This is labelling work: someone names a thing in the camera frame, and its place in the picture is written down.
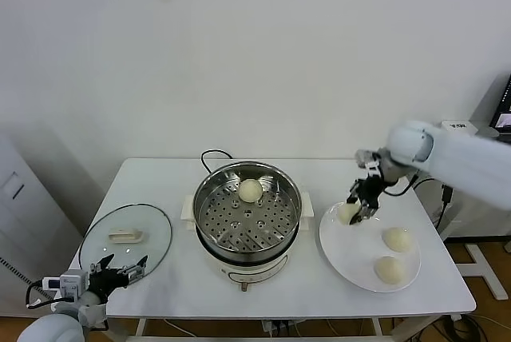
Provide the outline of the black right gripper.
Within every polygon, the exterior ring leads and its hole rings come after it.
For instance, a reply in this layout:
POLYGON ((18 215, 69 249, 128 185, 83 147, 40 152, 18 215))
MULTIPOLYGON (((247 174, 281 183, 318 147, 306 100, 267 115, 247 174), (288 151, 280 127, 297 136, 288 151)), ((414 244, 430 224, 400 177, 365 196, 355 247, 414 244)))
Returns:
POLYGON ((351 186, 347 204, 361 203, 356 214, 351 218, 351 224, 355 225, 375 215, 379 208, 378 198, 386 188, 385 181, 379 176, 360 178, 351 186))

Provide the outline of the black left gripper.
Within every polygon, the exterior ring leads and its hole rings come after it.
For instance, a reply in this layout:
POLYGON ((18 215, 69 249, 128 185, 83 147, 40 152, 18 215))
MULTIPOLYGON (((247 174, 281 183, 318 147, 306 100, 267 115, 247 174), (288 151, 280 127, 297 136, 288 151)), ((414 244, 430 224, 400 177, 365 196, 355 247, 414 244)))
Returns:
POLYGON ((97 297, 109 297, 117 288, 126 288, 145 276, 148 255, 143 256, 137 263, 125 266, 121 270, 108 268, 114 258, 113 254, 102 257, 96 264, 90 265, 88 290, 97 297))

